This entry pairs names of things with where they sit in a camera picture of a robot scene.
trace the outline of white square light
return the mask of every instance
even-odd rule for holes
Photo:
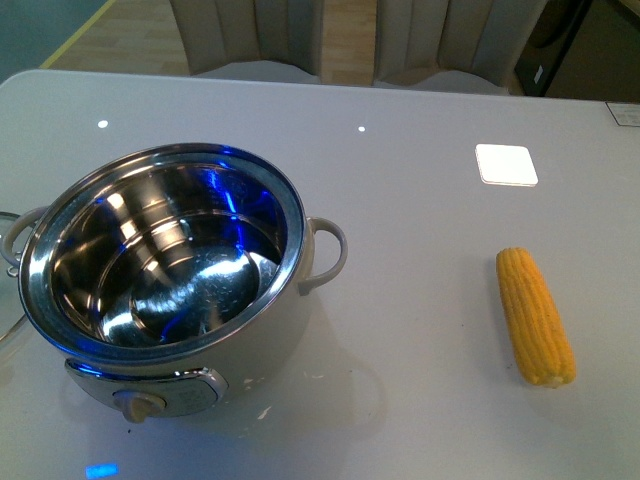
[[[538,175],[526,147],[515,145],[476,145],[480,177],[491,185],[533,187]]]

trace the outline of wooden floor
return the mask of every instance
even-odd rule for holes
[[[325,0],[323,83],[371,83],[375,3]],[[188,75],[169,0],[116,0],[50,68]]]

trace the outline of pot handle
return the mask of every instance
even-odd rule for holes
[[[347,261],[348,253],[347,237],[345,236],[342,229],[338,227],[338,225],[330,220],[327,220],[326,218],[320,217],[308,217],[307,222],[309,222],[309,226],[311,227],[311,231],[314,235],[317,231],[322,230],[324,232],[329,232],[334,237],[336,237],[338,243],[340,244],[340,257],[338,258],[338,261],[335,263],[335,265],[326,272],[314,275],[313,277],[309,277],[306,280],[302,280],[298,283],[298,291],[302,296],[309,295],[311,290],[313,290],[314,288],[324,285],[325,283],[333,280],[340,273],[342,267],[344,267],[344,264]]]
[[[33,210],[29,210],[27,213],[20,215],[20,217],[16,218],[16,221],[13,222],[13,225],[9,227],[7,233],[2,239],[2,243],[0,243],[0,254],[4,257],[4,259],[9,262],[9,265],[15,268],[20,268],[20,260],[18,260],[18,255],[13,251],[13,244],[16,239],[20,236],[22,231],[37,222],[44,212],[47,211],[49,207],[39,207],[34,208]]]

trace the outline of chair back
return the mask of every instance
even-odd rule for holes
[[[171,0],[192,75],[272,60],[320,74],[323,0]]]
[[[459,70],[505,86],[547,0],[378,0],[374,78]]]

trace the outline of label sticker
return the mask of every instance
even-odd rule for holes
[[[534,187],[538,175],[526,147],[516,145],[476,145],[480,177],[490,185]]]
[[[621,127],[640,127],[640,104],[607,102],[607,107]]]

